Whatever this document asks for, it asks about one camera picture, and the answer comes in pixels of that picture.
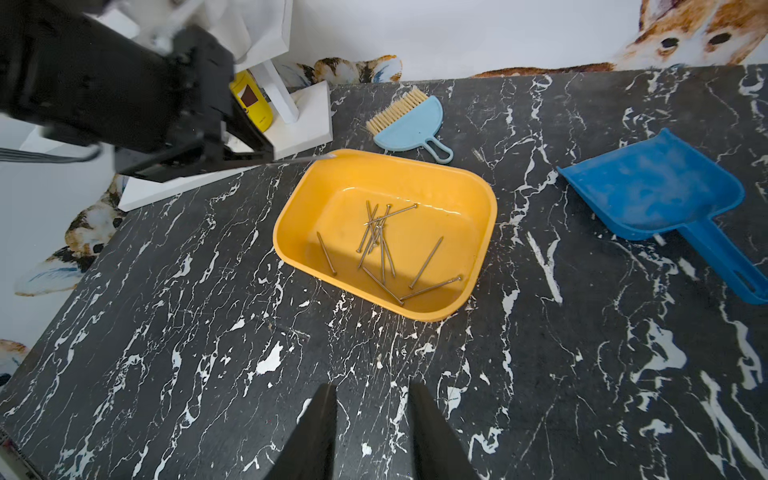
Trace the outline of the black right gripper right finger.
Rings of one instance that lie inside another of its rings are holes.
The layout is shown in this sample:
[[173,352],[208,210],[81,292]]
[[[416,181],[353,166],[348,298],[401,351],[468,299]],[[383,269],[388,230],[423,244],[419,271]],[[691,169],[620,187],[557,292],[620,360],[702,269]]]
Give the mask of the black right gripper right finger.
[[408,392],[415,479],[478,479],[454,430],[427,387],[411,381]]

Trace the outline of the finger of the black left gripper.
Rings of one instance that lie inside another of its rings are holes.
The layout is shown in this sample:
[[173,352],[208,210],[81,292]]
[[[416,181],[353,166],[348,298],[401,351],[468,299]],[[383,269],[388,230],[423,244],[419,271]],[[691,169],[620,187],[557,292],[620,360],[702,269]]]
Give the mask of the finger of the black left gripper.
[[244,110],[233,110],[225,121],[226,131],[244,146],[235,151],[226,146],[224,159],[229,162],[273,162],[274,147],[267,137],[253,124]]
[[223,157],[218,160],[204,159],[201,150],[184,151],[176,156],[169,156],[169,151],[143,154],[119,149],[116,153],[116,172],[132,178],[165,183],[177,178],[264,165],[272,161],[272,153],[235,152],[231,149],[225,149]]

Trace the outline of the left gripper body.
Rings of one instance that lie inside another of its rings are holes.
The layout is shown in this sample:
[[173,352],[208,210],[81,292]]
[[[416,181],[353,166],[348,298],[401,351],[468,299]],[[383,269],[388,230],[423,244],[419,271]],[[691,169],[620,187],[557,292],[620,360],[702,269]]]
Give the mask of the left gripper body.
[[162,59],[166,78],[139,87],[115,108],[117,118],[128,122],[119,128],[128,139],[113,142],[115,171],[119,149],[169,151],[169,156],[201,150],[204,159],[221,159],[227,146],[225,121],[236,105],[229,89],[233,62],[230,51],[202,27],[182,29],[171,54]]

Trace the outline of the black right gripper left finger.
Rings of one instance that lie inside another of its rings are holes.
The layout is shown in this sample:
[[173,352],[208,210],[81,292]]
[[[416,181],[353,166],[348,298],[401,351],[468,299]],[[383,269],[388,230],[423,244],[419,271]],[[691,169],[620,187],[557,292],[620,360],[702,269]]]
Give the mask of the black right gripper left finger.
[[322,384],[266,479],[332,479],[336,430],[336,387]]

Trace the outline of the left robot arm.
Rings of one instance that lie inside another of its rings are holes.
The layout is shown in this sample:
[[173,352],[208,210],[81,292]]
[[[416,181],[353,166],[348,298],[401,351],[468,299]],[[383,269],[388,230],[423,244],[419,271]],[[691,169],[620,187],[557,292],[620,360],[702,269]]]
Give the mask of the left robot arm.
[[201,1],[130,1],[131,39],[106,1],[1,5],[1,110],[52,140],[113,146],[118,174],[166,182],[267,165],[274,148],[231,92],[233,54]]

